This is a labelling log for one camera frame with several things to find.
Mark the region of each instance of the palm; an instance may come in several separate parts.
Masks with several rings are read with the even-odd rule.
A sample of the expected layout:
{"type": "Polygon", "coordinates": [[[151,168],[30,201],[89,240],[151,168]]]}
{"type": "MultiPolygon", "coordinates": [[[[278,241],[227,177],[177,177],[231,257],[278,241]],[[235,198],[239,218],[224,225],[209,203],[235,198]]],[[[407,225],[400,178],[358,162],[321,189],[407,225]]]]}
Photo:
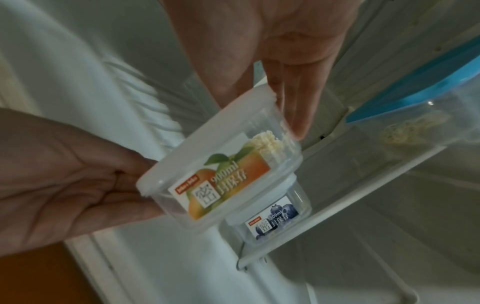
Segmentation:
{"type": "Polygon", "coordinates": [[[278,105],[299,138],[312,123],[322,89],[359,0],[165,0],[177,34],[220,106],[253,85],[262,60],[278,105]]]}
{"type": "Polygon", "coordinates": [[[150,163],[130,150],[6,110],[0,147],[0,255],[160,214],[135,189],[150,163]]]}

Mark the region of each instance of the plastic food container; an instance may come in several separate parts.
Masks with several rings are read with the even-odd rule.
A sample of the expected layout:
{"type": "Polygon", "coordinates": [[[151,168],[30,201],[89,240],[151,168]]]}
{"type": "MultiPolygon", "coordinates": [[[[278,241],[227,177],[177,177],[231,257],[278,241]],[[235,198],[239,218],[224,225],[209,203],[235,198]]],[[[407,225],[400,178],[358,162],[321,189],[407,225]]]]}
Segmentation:
{"type": "Polygon", "coordinates": [[[291,174],[254,204],[238,210],[225,220],[250,244],[270,240],[299,223],[312,211],[310,201],[291,174]]]}
{"type": "Polygon", "coordinates": [[[347,117],[387,145],[480,143],[480,38],[401,79],[347,117]]]}
{"type": "Polygon", "coordinates": [[[303,160],[275,101],[266,85],[237,98],[144,174],[140,193],[196,231],[254,204],[303,160]]]}

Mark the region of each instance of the refrigerator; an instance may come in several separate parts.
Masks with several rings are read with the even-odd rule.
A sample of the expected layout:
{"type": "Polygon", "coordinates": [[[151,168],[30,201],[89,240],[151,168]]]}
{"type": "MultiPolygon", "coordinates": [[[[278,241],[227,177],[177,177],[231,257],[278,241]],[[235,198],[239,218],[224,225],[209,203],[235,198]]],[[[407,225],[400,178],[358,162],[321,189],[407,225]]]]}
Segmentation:
{"type": "MultiPolygon", "coordinates": [[[[104,303],[480,302],[480,146],[403,159],[345,124],[480,35],[475,0],[366,0],[302,141],[310,216],[259,246],[162,216],[68,240],[104,303]]],[[[161,160],[219,109],[156,0],[0,0],[0,105],[161,160]]],[[[261,66],[255,82],[265,83],[261,66]]]]}

